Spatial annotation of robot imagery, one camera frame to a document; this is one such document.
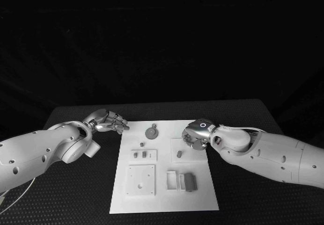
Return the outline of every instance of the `robotic hand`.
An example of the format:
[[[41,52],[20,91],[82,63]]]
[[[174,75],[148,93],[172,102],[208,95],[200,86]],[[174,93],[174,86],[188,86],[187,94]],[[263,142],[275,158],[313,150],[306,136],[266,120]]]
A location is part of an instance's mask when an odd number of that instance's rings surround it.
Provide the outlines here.
[[[182,140],[194,150],[210,143],[226,162],[275,181],[324,188],[324,149],[293,138],[198,119],[185,127]]]
[[[92,157],[99,145],[92,134],[128,130],[126,120],[105,109],[96,110],[83,122],[53,125],[0,142],[0,194],[41,175],[51,163],[72,163],[84,153]]]

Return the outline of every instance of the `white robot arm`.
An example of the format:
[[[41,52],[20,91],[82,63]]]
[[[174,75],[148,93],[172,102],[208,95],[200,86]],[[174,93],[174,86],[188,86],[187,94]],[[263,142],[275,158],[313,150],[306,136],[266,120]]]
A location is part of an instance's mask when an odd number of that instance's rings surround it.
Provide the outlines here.
[[[99,145],[92,134],[128,130],[126,120],[105,109],[83,122],[70,121],[0,142],[0,195],[41,175],[51,163],[72,163],[80,155],[92,157]]]
[[[324,188],[324,149],[293,138],[198,119],[185,127],[182,140],[194,150],[210,143],[226,162],[275,181]]]

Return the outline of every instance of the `black fabric backdrop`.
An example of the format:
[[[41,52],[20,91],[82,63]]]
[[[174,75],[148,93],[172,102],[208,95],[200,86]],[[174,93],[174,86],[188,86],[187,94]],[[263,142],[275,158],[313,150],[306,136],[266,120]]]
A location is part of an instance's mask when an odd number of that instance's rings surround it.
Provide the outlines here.
[[[0,8],[0,139],[40,129],[57,106],[259,98],[285,134],[306,141],[324,125],[316,8]]]

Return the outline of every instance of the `white cable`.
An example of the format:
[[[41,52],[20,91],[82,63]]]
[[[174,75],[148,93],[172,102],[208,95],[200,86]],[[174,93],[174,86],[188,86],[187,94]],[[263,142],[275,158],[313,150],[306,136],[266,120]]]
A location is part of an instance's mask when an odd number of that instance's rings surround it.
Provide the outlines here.
[[[20,200],[20,198],[23,197],[24,193],[27,192],[27,190],[28,190],[28,188],[30,188],[30,186],[31,186],[31,184],[33,184],[33,181],[34,181],[34,179],[31,180],[31,183],[30,183],[27,189],[24,190],[23,194],[20,195],[20,197],[17,198],[17,200],[12,202],[12,204],[5,208],[5,210],[4,210],[2,212],[0,212],[0,215],[8,210],[8,208],[10,208],[10,207],[15,204],[15,202]]]
[[[262,131],[262,132],[266,133],[266,131],[263,131],[263,130],[260,130],[260,129],[257,129],[257,128],[253,128],[253,127],[227,127],[227,126],[224,126],[224,125],[221,125],[221,124],[218,124],[218,125],[220,125],[220,127],[228,128],[228,129],[249,129],[249,130],[256,130],[256,131]]]
[[[4,193],[2,193],[1,196],[0,196],[0,198],[7,194],[8,191],[10,191],[10,190],[4,191]]]

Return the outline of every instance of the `table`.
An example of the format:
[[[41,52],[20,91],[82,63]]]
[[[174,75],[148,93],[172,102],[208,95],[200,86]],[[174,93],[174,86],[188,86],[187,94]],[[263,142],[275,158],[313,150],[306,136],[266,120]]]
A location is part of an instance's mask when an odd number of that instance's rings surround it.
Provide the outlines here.
[[[257,99],[57,107],[44,129],[63,121],[82,120],[100,108],[129,121],[205,118],[226,126],[282,134]],[[210,146],[208,168],[220,211],[109,214],[120,136],[112,131],[96,132],[93,140],[100,145],[93,158],[83,155],[73,163],[56,162],[48,167],[0,216],[0,224],[324,224],[324,190],[270,181],[227,164]],[[28,182],[8,192],[1,209],[27,186]]]

